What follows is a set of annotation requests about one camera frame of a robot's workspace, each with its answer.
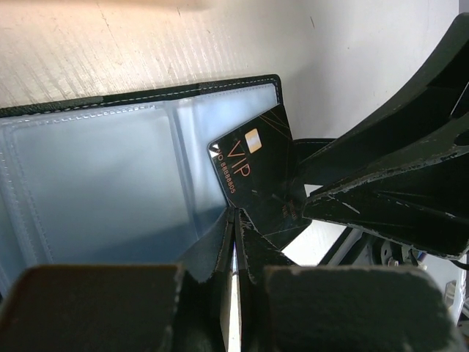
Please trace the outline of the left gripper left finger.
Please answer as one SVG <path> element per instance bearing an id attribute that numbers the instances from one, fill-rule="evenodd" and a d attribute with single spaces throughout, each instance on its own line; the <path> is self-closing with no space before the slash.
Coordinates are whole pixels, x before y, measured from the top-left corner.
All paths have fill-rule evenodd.
<path id="1" fill-rule="evenodd" d="M 3 351 L 225 351 L 235 211 L 180 259 L 41 265 L 1 304 Z"/>

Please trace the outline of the black leather card holder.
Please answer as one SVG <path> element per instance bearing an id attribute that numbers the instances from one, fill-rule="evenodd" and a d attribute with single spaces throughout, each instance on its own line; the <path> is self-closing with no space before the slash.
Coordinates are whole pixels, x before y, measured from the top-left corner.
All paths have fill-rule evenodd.
<path id="1" fill-rule="evenodd" d="M 208 144 L 276 75 L 1 110 L 1 294 L 36 265 L 173 263 L 233 208 Z"/>

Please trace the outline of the black VIP card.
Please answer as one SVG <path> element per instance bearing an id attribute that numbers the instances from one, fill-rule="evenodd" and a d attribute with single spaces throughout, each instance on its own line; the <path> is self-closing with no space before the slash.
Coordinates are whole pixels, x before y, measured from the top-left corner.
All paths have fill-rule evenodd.
<path id="1" fill-rule="evenodd" d="M 306 190 L 283 105 L 218 137 L 207 150 L 229 205 L 243 209 L 277 248 L 310 225 L 302 216 Z"/>

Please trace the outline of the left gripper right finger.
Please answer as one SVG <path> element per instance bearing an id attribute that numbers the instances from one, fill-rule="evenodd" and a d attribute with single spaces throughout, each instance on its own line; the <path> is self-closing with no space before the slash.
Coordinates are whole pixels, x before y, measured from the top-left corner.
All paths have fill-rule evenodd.
<path id="1" fill-rule="evenodd" d="M 242 351 L 466 351 L 432 278 L 410 266 L 296 265 L 234 216 Z"/>

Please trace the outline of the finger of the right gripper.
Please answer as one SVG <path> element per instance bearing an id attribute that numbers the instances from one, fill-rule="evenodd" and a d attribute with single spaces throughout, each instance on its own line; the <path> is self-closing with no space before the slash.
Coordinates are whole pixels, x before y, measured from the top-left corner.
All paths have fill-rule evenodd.
<path id="1" fill-rule="evenodd" d="M 468 14 L 451 23 L 428 59 L 381 107 L 337 139 L 298 139 L 298 174 L 326 186 L 436 131 L 461 113 L 468 85 Z"/>
<path id="2" fill-rule="evenodd" d="M 315 191 L 303 215 L 459 259 L 468 252 L 468 147 L 398 150 Z"/>

